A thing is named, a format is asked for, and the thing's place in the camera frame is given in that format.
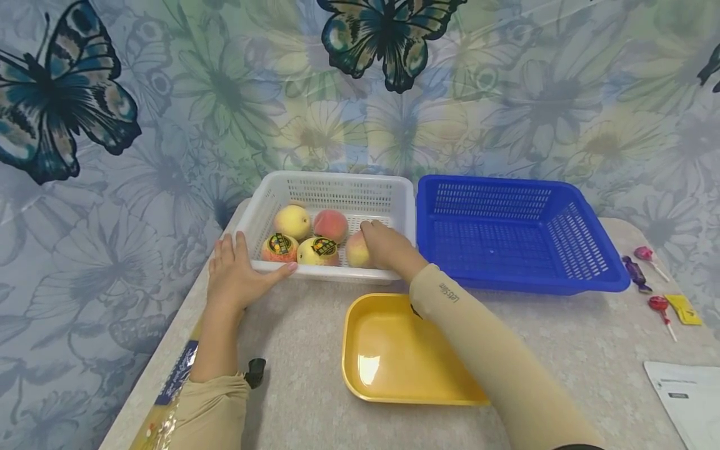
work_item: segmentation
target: white plastic basket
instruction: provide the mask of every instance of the white plastic basket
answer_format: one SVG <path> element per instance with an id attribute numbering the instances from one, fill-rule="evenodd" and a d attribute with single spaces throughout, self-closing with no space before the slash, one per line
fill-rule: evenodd
<path id="1" fill-rule="evenodd" d="M 312 219 L 321 210 L 342 212 L 348 219 L 348 236 L 360 229 L 362 221 L 377 219 L 415 245 L 415 195 L 410 180 L 399 176 L 276 171 L 260 183 L 236 228 L 245 233 L 255 270 L 269 272 L 282 265 L 262 261 L 260 251 L 274 231 L 275 214 L 291 203 L 303 206 Z M 340 260 L 339 267 L 300 264 L 293 277 L 369 284 L 389 284 L 399 279 L 391 271 L 349 267 L 345 245 L 340 248 Z"/>

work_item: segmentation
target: arm sleeve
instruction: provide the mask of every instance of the arm sleeve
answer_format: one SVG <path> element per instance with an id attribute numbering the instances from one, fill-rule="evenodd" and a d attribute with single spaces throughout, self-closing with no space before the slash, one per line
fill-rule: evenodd
<path id="1" fill-rule="evenodd" d="M 240 450 L 250 387 L 241 375 L 185 382 L 178 398 L 171 450 Z"/>
<path id="2" fill-rule="evenodd" d="M 513 450 L 603 445 L 597 431 L 523 341 L 437 266 L 431 264 L 415 276 L 410 299 L 421 317 L 442 330 L 485 390 L 505 424 Z"/>

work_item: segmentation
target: wrapped candy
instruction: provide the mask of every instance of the wrapped candy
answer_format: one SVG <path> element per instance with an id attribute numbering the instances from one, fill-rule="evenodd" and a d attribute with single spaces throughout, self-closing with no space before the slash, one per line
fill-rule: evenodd
<path id="1" fill-rule="evenodd" d="M 645 275 L 643 275 L 642 270 L 640 270 L 640 266 L 634 263 L 629 256 L 623 256 L 622 259 L 625 264 L 625 269 L 627 269 L 630 274 L 630 279 L 637 285 L 637 290 L 642 294 L 651 294 L 652 288 L 647 285 L 647 279 Z"/>

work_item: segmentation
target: blue plastic basket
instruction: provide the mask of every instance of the blue plastic basket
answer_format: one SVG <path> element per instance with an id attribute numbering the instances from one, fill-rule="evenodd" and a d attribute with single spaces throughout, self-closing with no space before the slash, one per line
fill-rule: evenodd
<path id="1" fill-rule="evenodd" d="M 464 287 L 573 295 L 630 285 L 571 184 L 427 175 L 417 202 L 420 253 Z"/>

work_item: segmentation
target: red peach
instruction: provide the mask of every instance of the red peach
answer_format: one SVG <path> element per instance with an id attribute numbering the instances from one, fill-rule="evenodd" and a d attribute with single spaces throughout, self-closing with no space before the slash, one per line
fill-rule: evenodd
<path id="1" fill-rule="evenodd" d="M 365 236 L 363 236 L 362 231 L 358 231 L 348 238 L 348 243 L 345 245 L 345 256 L 347 256 L 350 267 L 363 269 L 375 268 L 375 265 L 370 259 L 370 252 L 367 250 Z"/>
<path id="2" fill-rule="evenodd" d="M 339 244 L 348 235 L 348 220 L 340 211 L 323 210 L 315 216 L 312 231 L 316 236 L 334 240 Z"/>

